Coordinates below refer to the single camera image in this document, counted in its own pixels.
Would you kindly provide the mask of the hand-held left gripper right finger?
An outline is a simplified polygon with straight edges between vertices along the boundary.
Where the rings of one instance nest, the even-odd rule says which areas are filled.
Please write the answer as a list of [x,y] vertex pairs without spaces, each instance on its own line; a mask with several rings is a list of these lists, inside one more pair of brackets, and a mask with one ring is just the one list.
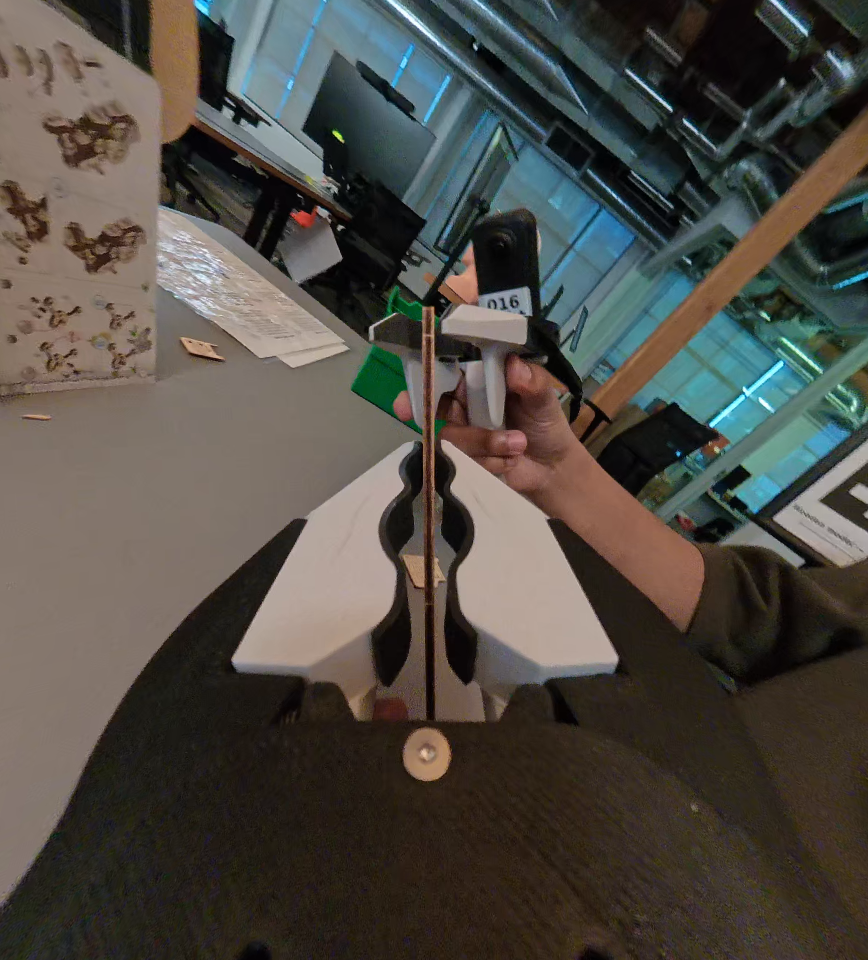
[[444,648],[496,721],[516,690],[612,675],[619,655],[546,515],[450,442],[440,446]]

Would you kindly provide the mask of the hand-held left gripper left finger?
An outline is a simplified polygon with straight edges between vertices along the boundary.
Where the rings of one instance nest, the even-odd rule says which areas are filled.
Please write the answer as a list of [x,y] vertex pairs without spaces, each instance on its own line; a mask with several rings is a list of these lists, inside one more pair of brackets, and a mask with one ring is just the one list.
[[422,446],[408,442],[293,525],[293,546],[232,657],[240,674],[333,684],[369,720],[411,651],[407,573]]

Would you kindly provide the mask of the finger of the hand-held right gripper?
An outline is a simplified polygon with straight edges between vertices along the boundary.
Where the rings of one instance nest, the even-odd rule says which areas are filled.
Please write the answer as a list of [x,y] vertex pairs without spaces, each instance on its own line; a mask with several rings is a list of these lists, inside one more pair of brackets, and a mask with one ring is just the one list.
[[479,352],[462,364],[467,421],[484,429],[504,429],[508,357],[527,349],[528,321],[516,313],[463,304],[441,321],[441,332]]
[[[433,346],[433,408],[440,408],[444,395],[452,394],[461,383],[461,343],[440,331],[435,323]],[[405,394],[410,411],[418,417],[416,429],[423,428],[424,367],[423,322],[406,314],[391,314],[374,323],[368,330],[373,347],[398,359],[402,368],[402,384],[392,387],[392,403]]]

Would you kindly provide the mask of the wooden sheet with round holes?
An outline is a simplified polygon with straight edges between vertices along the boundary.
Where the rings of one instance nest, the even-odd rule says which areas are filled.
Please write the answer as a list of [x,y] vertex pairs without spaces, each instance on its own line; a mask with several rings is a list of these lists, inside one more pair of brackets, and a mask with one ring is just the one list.
[[436,719],[436,313],[433,306],[421,312],[421,367],[423,399],[423,573],[424,573],[424,664],[425,712]]

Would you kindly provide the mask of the person's right forearm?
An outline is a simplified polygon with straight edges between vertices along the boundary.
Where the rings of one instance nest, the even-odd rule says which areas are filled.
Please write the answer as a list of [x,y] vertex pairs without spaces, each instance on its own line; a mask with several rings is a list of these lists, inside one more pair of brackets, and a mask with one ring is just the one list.
[[704,587],[702,553],[623,490],[584,448],[570,452],[552,469],[537,502],[679,631],[687,631]]

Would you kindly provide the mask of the grey desk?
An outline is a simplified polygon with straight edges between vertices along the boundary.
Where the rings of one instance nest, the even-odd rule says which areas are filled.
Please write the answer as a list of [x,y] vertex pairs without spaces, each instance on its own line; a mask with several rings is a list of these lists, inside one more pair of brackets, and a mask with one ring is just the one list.
[[[412,434],[350,390],[366,354],[357,334],[235,233],[193,223],[348,352],[264,361],[158,290],[153,381],[0,401],[0,904],[173,630]],[[189,356],[180,337],[225,362]]]

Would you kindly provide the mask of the person's right hand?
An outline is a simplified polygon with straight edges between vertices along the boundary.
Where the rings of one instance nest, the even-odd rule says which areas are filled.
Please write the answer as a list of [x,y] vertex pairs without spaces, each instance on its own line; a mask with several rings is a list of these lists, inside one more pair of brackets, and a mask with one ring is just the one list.
[[564,520],[582,504],[586,451],[574,436],[557,397],[554,379],[541,366],[511,354],[505,371],[506,426],[474,426],[466,384],[445,393],[435,419],[440,438],[489,474],[504,480],[551,518]]

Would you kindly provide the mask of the green plastic bin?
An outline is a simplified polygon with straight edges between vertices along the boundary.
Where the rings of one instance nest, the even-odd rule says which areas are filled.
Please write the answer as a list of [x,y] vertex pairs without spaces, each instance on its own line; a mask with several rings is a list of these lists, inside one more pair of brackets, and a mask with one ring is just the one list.
[[[420,301],[403,296],[401,289],[394,286],[388,294],[385,309],[379,321],[368,327],[368,354],[352,382],[351,390],[394,417],[393,403],[396,397],[408,390],[403,355],[421,361],[424,307]],[[375,342],[373,327],[393,316],[404,317],[393,325],[393,342],[388,343],[385,339]]]

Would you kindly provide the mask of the white paper sheet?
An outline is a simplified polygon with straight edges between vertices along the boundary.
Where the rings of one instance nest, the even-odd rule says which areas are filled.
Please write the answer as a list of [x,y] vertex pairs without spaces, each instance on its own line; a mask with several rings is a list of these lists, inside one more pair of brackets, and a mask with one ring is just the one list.
[[288,276],[297,284],[319,277],[343,261],[331,222],[320,217],[308,226],[293,222],[287,227],[277,253]]

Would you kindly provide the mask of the clear plastic wrapper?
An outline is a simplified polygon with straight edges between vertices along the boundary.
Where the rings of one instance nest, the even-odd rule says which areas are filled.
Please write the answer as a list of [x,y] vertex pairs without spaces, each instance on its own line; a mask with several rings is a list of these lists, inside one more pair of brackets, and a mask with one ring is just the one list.
[[348,352],[340,335],[192,220],[162,207],[157,223],[160,287],[255,357],[297,369]]

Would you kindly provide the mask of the large black display screen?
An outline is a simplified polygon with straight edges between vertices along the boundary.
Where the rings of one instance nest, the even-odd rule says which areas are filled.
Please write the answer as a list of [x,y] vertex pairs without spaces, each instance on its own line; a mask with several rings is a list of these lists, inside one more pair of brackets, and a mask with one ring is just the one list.
[[[437,138],[373,85],[360,66],[332,54],[302,132],[322,150],[326,170],[341,178],[360,175],[403,199]],[[331,129],[342,132],[344,145],[331,138]]]

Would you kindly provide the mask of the wooden ceiling beam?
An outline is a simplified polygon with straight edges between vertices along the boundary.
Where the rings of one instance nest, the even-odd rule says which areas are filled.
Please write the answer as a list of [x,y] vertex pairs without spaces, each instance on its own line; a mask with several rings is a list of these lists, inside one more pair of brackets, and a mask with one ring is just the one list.
[[868,166],[868,106],[738,241],[731,252],[600,387],[613,417]]

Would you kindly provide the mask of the cluster of metal ceiling pipes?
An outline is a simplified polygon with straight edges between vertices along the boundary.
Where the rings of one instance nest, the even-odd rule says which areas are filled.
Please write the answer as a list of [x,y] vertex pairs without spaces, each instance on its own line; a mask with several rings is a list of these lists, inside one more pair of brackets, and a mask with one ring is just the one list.
[[657,252],[868,90],[868,2],[371,2]]

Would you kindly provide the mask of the person's brown shirt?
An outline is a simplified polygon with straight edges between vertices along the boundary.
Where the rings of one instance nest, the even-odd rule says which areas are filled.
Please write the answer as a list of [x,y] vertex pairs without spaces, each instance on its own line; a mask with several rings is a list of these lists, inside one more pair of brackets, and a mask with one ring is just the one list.
[[796,568],[756,547],[705,547],[688,643],[735,699],[800,841],[868,957],[868,558]]

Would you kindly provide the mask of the assembly instruction sheet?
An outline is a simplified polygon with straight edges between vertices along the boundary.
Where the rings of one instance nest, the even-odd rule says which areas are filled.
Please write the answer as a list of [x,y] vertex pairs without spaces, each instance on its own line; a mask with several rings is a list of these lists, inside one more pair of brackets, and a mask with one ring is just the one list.
[[156,368],[160,93],[43,2],[0,2],[0,397]]

